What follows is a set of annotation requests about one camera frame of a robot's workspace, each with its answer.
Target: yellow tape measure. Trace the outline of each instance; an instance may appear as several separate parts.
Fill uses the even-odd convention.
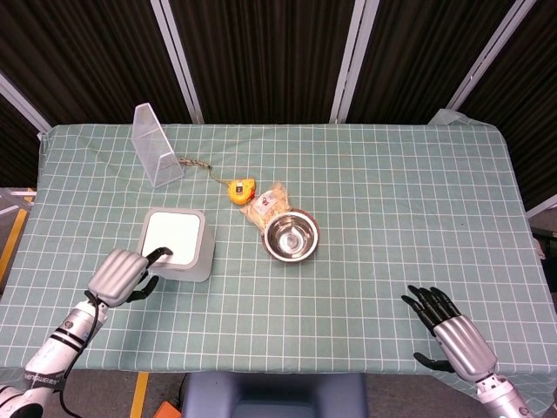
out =
[[[236,205],[245,205],[255,196],[255,179],[232,180],[228,184],[228,198]]]

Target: metal bowl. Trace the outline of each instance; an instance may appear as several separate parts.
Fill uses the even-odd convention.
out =
[[[319,229],[309,215],[284,212],[267,224],[263,242],[275,259],[295,263],[307,259],[315,251]]]

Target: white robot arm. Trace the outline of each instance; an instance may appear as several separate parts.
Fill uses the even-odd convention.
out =
[[[497,357],[478,328],[436,287],[430,290],[409,286],[418,301],[401,296],[416,312],[448,360],[434,361],[421,353],[414,358],[432,370],[456,373],[474,383],[478,399],[493,418],[534,418],[520,393],[503,376],[495,374]]]
[[[103,326],[110,307],[145,299],[154,290],[158,277],[153,276],[142,290],[134,290],[147,276],[147,269],[171,250],[161,247],[142,257],[125,250],[113,250],[93,275],[85,292],[89,300],[78,303],[25,366],[22,392],[0,386],[0,418],[40,418],[54,392],[60,393],[64,411],[64,385],[68,374],[89,341]]]

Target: plastic bag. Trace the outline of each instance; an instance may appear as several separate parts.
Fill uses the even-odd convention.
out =
[[[275,183],[271,190],[263,193],[253,200],[248,206],[244,206],[240,211],[252,222],[261,232],[269,221],[282,212],[291,210],[288,204],[288,194],[282,183]]]

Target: white container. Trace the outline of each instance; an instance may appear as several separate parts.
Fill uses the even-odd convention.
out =
[[[205,216],[192,209],[151,209],[143,223],[138,253],[148,255],[160,246],[170,248],[150,270],[165,279],[205,281],[211,274],[215,239]]]
[[[148,103],[136,107],[131,142],[153,188],[167,185],[184,176],[184,170]]]

